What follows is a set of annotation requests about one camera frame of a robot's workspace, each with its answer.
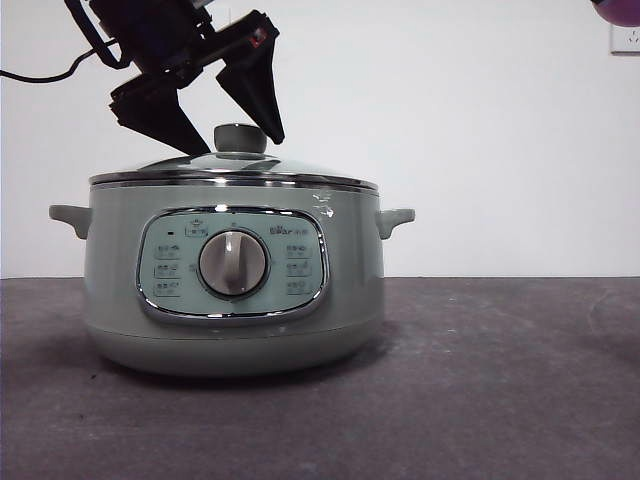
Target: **black cable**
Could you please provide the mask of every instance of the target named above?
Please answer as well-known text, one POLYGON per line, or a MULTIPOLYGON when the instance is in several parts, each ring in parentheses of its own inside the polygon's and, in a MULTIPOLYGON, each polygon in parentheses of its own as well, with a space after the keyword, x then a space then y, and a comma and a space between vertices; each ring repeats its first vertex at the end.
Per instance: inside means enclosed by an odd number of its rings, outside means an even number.
MULTIPOLYGON (((106 43, 106 45, 108 47, 110 47, 111 45, 114 45, 116 43, 118 43, 118 41, 116 39, 113 39, 113 40, 109 40, 106 43)), ((71 64, 71 67, 69 68, 69 70, 67 70, 64 73, 61 73, 60 75, 54 75, 53 77, 40 77, 40 78, 25 77, 23 75, 18 75, 16 73, 7 72, 5 70, 0 70, 0 77, 7 77, 7 78, 10 78, 11 80, 17 80, 19 82, 26 82, 26 83, 59 82, 60 80, 64 80, 65 78, 69 78, 71 75, 73 75, 75 73, 76 69, 78 68, 78 65, 80 65, 80 62, 82 62, 83 60, 86 60, 87 58, 89 58, 94 53, 96 53, 95 50, 89 50, 88 52, 83 53, 82 55, 80 55, 78 58, 76 58, 74 60, 74 62, 71 64)))

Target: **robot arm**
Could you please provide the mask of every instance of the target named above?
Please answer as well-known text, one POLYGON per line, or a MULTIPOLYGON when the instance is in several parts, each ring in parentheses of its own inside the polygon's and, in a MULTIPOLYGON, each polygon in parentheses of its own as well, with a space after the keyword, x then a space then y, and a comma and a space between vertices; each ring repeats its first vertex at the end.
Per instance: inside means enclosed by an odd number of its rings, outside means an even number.
POLYGON ((119 69, 133 62, 142 72, 111 93, 121 125, 189 155, 209 152, 180 108, 177 90, 223 60, 216 77, 222 88, 275 143, 282 142, 272 70, 279 32, 265 14, 254 10, 216 32, 204 9, 212 0, 90 0, 100 26, 120 45, 116 59, 81 1, 65 4, 103 63, 119 69))

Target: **button icon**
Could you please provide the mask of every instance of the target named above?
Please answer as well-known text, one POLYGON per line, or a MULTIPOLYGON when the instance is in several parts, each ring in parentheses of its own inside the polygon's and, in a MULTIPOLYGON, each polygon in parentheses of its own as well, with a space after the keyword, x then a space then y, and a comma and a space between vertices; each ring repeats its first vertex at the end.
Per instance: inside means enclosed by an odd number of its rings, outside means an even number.
POLYGON ((186 227, 184 227, 184 234, 187 237, 206 237, 209 235, 209 227, 204 221, 196 218, 187 223, 186 227))
POLYGON ((158 245, 154 256, 158 260, 178 260, 180 258, 180 245, 158 245))
POLYGON ((155 278, 180 278, 180 264, 159 263, 153 269, 155 278))
POLYGON ((306 245, 287 245, 287 258, 311 258, 311 249, 306 245))
POLYGON ((308 261, 304 262, 289 262, 287 263, 287 277, 310 277, 311 276, 311 264, 308 261))
POLYGON ((311 293, 311 283, 306 280, 287 282, 287 295, 308 295, 311 293))
POLYGON ((156 282, 153 285, 153 294, 156 297, 179 297, 182 294, 180 282, 156 282))

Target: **white wall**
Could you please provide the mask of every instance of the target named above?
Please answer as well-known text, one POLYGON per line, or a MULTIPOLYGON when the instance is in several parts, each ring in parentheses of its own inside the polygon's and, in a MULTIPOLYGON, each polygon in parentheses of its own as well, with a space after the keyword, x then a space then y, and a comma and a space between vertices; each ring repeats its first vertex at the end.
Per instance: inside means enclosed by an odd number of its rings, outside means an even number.
MULTIPOLYGON (((608 55, 586 0, 218 0, 269 13, 287 140, 277 155, 380 184, 417 222, 388 275, 640 274, 640 58, 608 55)), ((4 2, 3 68, 64 70, 87 49, 60 0, 4 2)), ((213 68, 182 92, 211 136, 247 118, 213 68)), ((47 218, 90 175, 175 156, 118 127, 135 71, 97 59, 60 84, 3 81, 4 277, 81 275, 83 242, 47 218)))

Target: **purple object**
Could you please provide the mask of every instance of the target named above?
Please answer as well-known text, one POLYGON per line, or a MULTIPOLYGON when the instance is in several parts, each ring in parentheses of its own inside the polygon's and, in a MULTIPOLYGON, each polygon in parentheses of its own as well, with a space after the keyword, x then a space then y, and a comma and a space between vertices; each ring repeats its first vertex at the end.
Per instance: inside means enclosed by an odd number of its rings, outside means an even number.
POLYGON ((598 14, 621 27, 640 26, 640 0, 592 0, 598 14))

